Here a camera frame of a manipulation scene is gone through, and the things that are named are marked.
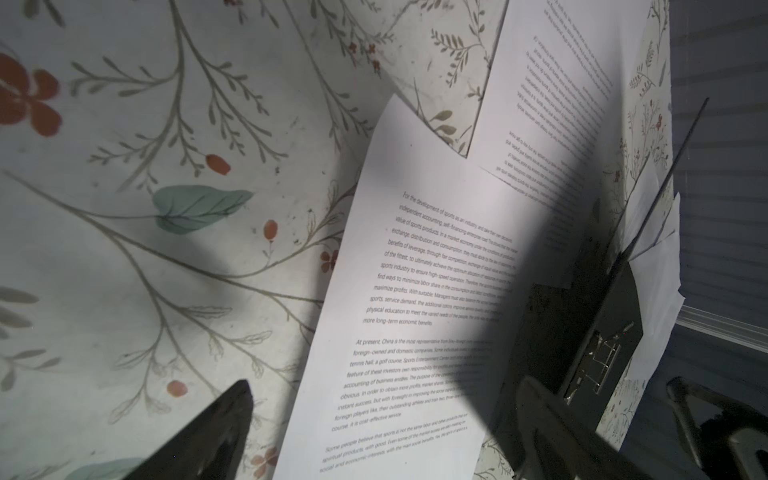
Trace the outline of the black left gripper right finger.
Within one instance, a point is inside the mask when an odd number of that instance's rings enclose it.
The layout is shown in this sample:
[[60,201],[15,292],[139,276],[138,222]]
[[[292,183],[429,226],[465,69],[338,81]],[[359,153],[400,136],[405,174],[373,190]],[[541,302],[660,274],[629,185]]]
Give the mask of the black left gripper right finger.
[[647,479],[638,466],[595,432],[533,377],[516,394],[526,479]]

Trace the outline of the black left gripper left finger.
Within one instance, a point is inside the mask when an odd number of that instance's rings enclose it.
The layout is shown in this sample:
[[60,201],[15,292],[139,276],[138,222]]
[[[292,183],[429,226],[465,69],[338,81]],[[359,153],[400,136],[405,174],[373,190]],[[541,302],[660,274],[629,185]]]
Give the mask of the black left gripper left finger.
[[247,380],[235,382],[129,479],[233,479],[243,458],[254,401]]

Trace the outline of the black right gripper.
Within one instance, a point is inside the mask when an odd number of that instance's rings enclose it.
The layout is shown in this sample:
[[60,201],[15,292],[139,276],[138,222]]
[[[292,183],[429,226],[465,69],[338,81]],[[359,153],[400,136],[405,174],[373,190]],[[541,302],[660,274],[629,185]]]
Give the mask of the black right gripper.
[[[666,385],[681,448],[710,479],[767,477],[767,416],[755,408],[683,377]],[[698,422],[696,399],[718,410]]]

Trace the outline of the black file folder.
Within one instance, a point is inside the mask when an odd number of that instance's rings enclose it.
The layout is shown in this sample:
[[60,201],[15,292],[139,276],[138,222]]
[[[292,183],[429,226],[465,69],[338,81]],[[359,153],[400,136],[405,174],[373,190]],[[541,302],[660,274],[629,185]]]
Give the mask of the black file folder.
[[631,248],[622,250],[608,274],[595,274],[562,291],[562,308],[552,321],[535,319],[538,309],[527,303],[489,425],[493,443],[513,478],[526,479],[516,408],[524,377],[538,380],[584,427],[595,432],[598,417],[643,336],[636,283],[629,267],[631,252]]

